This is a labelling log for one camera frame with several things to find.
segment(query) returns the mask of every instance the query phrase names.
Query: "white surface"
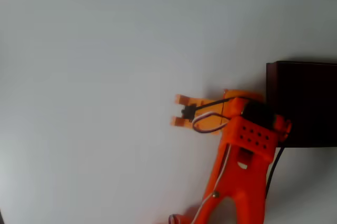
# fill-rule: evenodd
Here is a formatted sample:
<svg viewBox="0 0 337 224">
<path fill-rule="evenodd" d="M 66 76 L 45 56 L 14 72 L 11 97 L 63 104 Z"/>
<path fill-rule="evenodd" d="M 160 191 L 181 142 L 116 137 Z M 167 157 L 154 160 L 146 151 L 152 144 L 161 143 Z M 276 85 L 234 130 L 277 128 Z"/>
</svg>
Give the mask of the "white surface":
<svg viewBox="0 0 337 224">
<path fill-rule="evenodd" d="M 218 137 L 176 93 L 264 89 L 265 63 L 337 55 L 337 0 L 0 0 L 7 224 L 156 223 L 199 202 Z M 335 223 L 334 149 L 286 150 L 267 224 Z"/>
</svg>

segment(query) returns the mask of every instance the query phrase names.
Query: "orange plastic bracket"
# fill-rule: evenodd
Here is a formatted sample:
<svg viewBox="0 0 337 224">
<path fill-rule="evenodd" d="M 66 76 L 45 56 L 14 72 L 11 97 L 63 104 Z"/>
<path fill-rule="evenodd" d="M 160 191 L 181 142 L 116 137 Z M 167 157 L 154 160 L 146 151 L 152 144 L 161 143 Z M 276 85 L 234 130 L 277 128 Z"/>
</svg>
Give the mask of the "orange plastic bracket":
<svg viewBox="0 0 337 224">
<path fill-rule="evenodd" d="M 229 91 L 224 96 L 254 97 L 261 101 L 261 96 L 256 94 L 238 92 Z M 268 166 L 273 161 L 278 141 L 286 138 L 291 124 L 277 115 L 272 130 L 261 127 L 241 116 L 246 103 L 246 99 L 235 98 L 222 109 L 222 114 L 230 121 L 223 129 L 198 213 L 194 219 L 171 215 L 170 224 L 205 224 L 225 197 L 232 198 L 236 204 L 238 224 L 263 224 Z"/>
</svg>

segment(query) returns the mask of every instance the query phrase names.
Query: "hole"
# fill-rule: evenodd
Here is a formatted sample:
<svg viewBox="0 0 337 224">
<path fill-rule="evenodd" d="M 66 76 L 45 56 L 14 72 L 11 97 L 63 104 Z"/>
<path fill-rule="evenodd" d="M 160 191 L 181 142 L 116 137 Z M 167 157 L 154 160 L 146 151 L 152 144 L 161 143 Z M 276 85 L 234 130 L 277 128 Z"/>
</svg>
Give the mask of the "hole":
<svg viewBox="0 0 337 224">
<path fill-rule="evenodd" d="M 247 170 L 247 168 L 248 168 L 248 165 L 245 165 L 245 164 L 243 164 L 241 162 L 237 162 L 237 164 L 240 166 L 240 168 L 242 168 L 244 170 Z"/>
</svg>

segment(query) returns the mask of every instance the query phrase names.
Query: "screw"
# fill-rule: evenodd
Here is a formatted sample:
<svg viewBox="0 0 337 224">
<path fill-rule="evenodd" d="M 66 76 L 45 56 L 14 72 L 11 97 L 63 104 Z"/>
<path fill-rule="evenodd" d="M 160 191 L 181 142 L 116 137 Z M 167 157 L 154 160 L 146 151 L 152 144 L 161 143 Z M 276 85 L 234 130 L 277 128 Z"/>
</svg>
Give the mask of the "screw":
<svg viewBox="0 0 337 224">
<path fill-rule="evenodd" d="M 214 191 L 213 194 L 212 194 L 213 198 L 218 198 L 219 196 L 220 196 L 220 193 L 217 192 L 217 191 Z"/>
</svg>

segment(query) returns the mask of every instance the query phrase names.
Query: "wire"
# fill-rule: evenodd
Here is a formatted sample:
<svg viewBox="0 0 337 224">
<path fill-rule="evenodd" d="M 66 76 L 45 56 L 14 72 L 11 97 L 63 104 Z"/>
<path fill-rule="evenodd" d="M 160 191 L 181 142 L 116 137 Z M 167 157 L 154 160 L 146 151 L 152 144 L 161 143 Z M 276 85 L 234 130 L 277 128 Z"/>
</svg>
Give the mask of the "wire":
<svg viewBox="0 0 337 224">
<path fill-rule="evenodd" d="M 227 122 L 225 122 L 225 123 L 223 123 L 223 124 L 221 124 L 221 125 L 219 125 L 219 126 L 217 126 L 217 127 L 215 127 L 215 128 L 211 128 L 211 129 L 208 129 L 208 130 L 198 129 L 197 126 L 196 126 L 196 123 L 198 123 L 199 121 L 201 121 L 201 120 L 203 120 L 203 119 L 206 119 L 206 118 L 208 118 L 208 117 L 210 117 L 210 116 L 219 116 L 219 117 L 221 117 L 221 118 L 226 118 L 227 120 L 230 119 L 230 118 L 228 118 L 228 117 L 226 117 L 226 116 L 223 116 L 223 115 L 218 114 L 218 113 L 216 113 L 216 112 L 210 111 L 210 112 L 206 112 L 206 113 L 204 113 L 204 114 L 202 114 L 202 115 L 199 115 L 199 116 L 195 117 L 195 118 L 193 119 L 193 121 L 192 121 L 192 128 L 193 128 L 195 131 L 197 131 L 198 133 L 207 134 L 207 133 L 212 133 L 212 132 L 218 131 L 218 130 L 224 128 L 224 127 L 227 125 Z"/>
<path fill-rule="evenodd" d="M 217 184 L 219 183 L 219 181 L 220 181 L 220 179 L 221 179 L 221 177 L 222 177 L 222 175 L 223 175 L 223 173 L 224 173 L 224 171 L 225 171 L 225 167 L 226 167 L 226 163 L 227 163 L 227 160 L 228 160 L 228 156 L 229 156 L 230 151 L 231 151 L 231 145 L 228 145 L 228 147 L 227 147 L 226 150 L 225 150 L 226 159 L 225 159 L 225 161 L 224 161 L 224 163 L 223 163 L 221 172 L 220 172 L 220 174 L 219 174 L 219 176 L 218 176 L 218 178 L 217 178 L 217 180 L 216 180 L 216 182 L 215 182 L 213 192 L 212 192 L 211 194 L 209 194 L 209 195 L 208 195 L 208 196 L 201 202 L 201 204 L 200 204 L 200 206 L 199 206 L 199 209 L 198 209 L 198 211 L 196 212 L 196 214 L 195 214 L 195 216 L 194 216 L 194 219 L 192 220 L 191 224 L 194 224 L 194 223 L 195 223 L 195 221 L 196 221 L 196 219 L 197 219 L 197 217 L 198 217 L 198 215 L 199 215 L 199 213 L 200 213 L 200 211 L 201 211 L 203 205 L 204 205 L 204 204 L 205 204 L 205 203 L 206 203 L 206 202 L 213 196 L 214 192 L 216 192 Z"/>
<path fill-rule="evenodd" d="M 279 160 L 280 160 L 280 157 L 281 157 L 283 151 L 284 151 L 284 147 L 281 147 L 281 149 L 279 150 L 279 152 L 278 152 L 278 154 L 277 154 L 277 156 L 275 158 L 273 166 L 272 166 L 272 168 L 270 170 L 268 181 L 267 181 L 267 185 L 266 185 L 266 188 L 265 188 L 265 198 L 267 198 L 267 194 L 268 194 L 268 191 L 269 191 L 270 183 L 272 181 L 274 170 L 276 168 L 277 162 L 279 162 Z"/>
<path fill-rule="evenodd" d="M 242 99 L 247 99 L 247 100 L 250 100 L 250 101 L 256 101 L 256 99 L 251 99 L 251 98 L 247 98 L 247 97 L 242 97 L 242 96 L 235 96 L 235 97 L 230 97 L 230 98 L 226 98 L 226 99 L 220 99 L 220 100 L 217 100 L 217 101 L 214 101 L 214 102 L 211 102 L 211 103 L 207 103 L 205 105 L 202 105 L 202 106 L 198 106 L 195 108 L 195 110 L 200 110 L 200 109 L 203 109 L 205 107 L 211 107 L 211 106 L 214 106 L 214 105 L 217 105 L 217 104 L 221 104 L 221 103 L 225 103 L 225 102 L 228 102 L 232 99 L 235 99 L 235 98 L 242 98 Z"/>
</svg>

